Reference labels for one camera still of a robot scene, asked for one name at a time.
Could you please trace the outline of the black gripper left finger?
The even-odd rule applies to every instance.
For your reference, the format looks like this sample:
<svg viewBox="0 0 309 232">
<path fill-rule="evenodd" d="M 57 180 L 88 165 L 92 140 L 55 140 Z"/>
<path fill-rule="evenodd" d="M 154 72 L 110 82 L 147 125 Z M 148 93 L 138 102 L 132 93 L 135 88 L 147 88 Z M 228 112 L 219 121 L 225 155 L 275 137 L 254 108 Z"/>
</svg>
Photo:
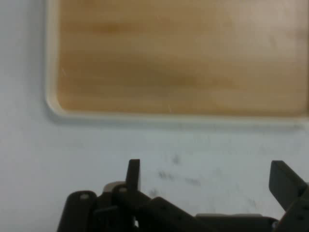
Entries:
<svg viewBox="0 0 309 232">
<path fill-rule="evenodd" d="M 72 193 L 58 226 L 59 232 L 206 232 L 195 217 L 163 198 L 139 191 L 140 160 L 128 163 L 126 179 L 97 196 Z"/>
</svg>

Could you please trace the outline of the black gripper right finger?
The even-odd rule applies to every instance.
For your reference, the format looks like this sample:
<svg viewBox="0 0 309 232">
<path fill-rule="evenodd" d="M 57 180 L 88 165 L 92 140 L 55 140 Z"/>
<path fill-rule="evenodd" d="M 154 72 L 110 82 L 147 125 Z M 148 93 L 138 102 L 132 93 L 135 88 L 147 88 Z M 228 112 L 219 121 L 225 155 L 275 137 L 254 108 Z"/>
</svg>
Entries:
<svg viewBox="0 0 309 232">
<path fill-rule="evenodd" d="M 307 232 L 309 230 L 309 185 L 284 161 L 271 162 L 269 190 L 285 213 L 275 232 Z"/>
</svg>

